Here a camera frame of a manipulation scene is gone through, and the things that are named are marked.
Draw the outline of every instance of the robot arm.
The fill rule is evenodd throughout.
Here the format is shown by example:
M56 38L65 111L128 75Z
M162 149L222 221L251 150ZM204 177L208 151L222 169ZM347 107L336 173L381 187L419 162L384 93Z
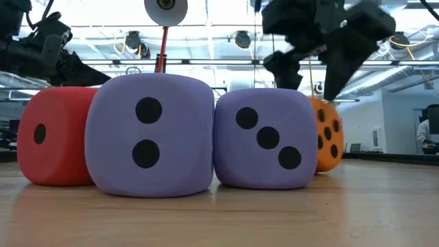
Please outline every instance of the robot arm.
M95 86L110 79L107 75L83 64L78 55L64 46L72 39L70 27L59 21L61 13L47 16L54 0L49 1L41 21L32 24L30 0L0 0L0 71L23 77L47 80L52 86ZM34 30L28 37L19 35L26 13Z
M255 2L259 11L261 0ZM375 3L362 1L344 9L344 0L273 0L262 10L264 34L285 35L294 46L264 60L278 88L297 89L299 61L318 56L327 65L324 98L332 101L363 62L378 50L377 42L395 33L395 20Z

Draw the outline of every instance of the purple die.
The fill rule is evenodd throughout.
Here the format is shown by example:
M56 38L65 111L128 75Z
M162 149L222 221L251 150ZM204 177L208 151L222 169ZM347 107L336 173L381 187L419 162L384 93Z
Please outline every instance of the purple die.
M142 73L107 81L86 123L91 178L104 192L187 196L213 178L213 92L181 75Z
M215 173L235 187L306 187L316 171L317 136L313 107L298 91L227 93L215 109Z

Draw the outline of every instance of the red rod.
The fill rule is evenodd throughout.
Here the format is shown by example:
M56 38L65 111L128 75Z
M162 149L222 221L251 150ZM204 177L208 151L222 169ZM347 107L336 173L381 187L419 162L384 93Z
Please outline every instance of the red rod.
M168 29L169 29L169 27L163 27L162 47L160 49L160 58L158 59L157 73L162 73L163 58L165 57L165 52L166 52L166 41L167 41L167 30Z

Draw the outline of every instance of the security camera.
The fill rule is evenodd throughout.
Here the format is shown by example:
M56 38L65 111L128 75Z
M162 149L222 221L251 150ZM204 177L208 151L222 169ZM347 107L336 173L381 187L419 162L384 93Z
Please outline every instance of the security camera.
M323 84L322 82L318 82L316 85L314 85L313 91L315 94L322 94L323 93Z

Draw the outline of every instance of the wooden table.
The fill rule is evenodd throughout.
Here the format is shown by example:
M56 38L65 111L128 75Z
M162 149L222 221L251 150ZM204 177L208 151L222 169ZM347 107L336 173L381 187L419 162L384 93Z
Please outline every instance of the wooden table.
M39 187L0 164L0 246L417 247L439 244L439 168L344 161L306 189L221 186L135 199Z

